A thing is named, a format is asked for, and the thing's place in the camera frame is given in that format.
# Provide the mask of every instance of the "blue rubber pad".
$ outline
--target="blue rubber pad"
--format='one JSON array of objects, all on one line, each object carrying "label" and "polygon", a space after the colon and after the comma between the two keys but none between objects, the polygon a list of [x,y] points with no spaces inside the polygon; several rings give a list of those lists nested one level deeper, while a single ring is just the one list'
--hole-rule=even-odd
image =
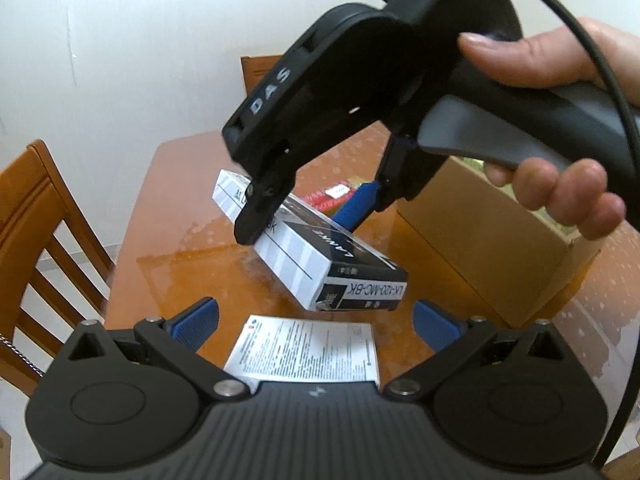
[{"label": "blue rubber pad", "polygon": [[202,298],[177,316],[164,322],[169,335],[194,352],[218,328],[220,311],[213,298]]},{"label": "blue rubber pad", "polygon": [[468,330],[465,321],[453,317],[428,300],[417,301],[414,305],[414,331],[431,347],[439,352],[459,339]]},{"label": "blue rubber pad", "polygon": [[332,220],[353,233],[373,212],[379,189],[380,183],[377,180],[362,184],[353,196],[338,209]]}]

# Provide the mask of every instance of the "wooden chair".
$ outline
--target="wooden chair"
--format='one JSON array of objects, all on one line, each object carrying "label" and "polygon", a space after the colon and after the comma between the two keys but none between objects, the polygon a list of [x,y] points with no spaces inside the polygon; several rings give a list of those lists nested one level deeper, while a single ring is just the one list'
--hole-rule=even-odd
[{"label": "wooden chair", "polygon": [[265,74],[273,68],[281,56],[242,56],[242,76],[244,77],[244,88],[247,94],[254,89]]},{"label": "wooden chair", "polygon": [[[103,280],[113,262],[66,187],[44,142],[36,140],[0,172],[0,336],[12,341],[19,328],[51,356],[62,343],[20,308],[27,285],[73,328],[84,318],[36,269],[44,249],[94,309],[106,300],[56,240],[65,222]],[[0,376],[30,396],[40,375],[6,344],[0,344]]]}]

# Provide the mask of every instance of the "white wall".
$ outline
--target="white wall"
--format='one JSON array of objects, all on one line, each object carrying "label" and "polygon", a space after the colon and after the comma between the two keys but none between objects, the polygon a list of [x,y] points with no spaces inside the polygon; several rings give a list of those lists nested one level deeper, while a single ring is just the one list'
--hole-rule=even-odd
[{"label": "white wall", "polygon": [[[0,0],[0,167],[49,145],[103,244],[122,241],[160,142],[222,126],[244,97],[239,57],[283,52],[346,1]],[[528,33],[557,22],[515,0]],[[640,0],[564,0],[640,33]]]}]

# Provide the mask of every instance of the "human hand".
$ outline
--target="human hand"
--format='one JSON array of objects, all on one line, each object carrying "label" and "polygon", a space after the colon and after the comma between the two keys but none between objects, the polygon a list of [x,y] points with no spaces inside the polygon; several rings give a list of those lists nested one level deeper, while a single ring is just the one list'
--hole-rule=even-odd
[{"label": "human hand", "polygon": [[[640,105],[640,38],[588,18],[579,21],[607,57],[626,97]],[[604,87],[588,54],[566,27],[517,42],[463,33],[458,46],[479,70],[508,86],[548,88],[590,81]],[[625,217],[625,203],[606,192],[607,174],[595,160],[579,160],[562,173],[542,158],[524,160],[515,172],[495,164],[486,164],[484,170],[495,186],[511,183],[524,207],[546,206],[551,218],[577,225],[589,240],[609,235]]]}]

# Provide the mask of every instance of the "white box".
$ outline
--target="white box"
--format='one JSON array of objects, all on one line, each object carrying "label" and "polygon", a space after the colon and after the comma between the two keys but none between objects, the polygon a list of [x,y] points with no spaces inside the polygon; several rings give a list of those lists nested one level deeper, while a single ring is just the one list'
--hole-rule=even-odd
[{"label": "white box", "polygon": [[[222,170],[213,200],[235,222],[249,180]],[[407,273],[290,194],[254,249],[307,310],[394,310]]]}]

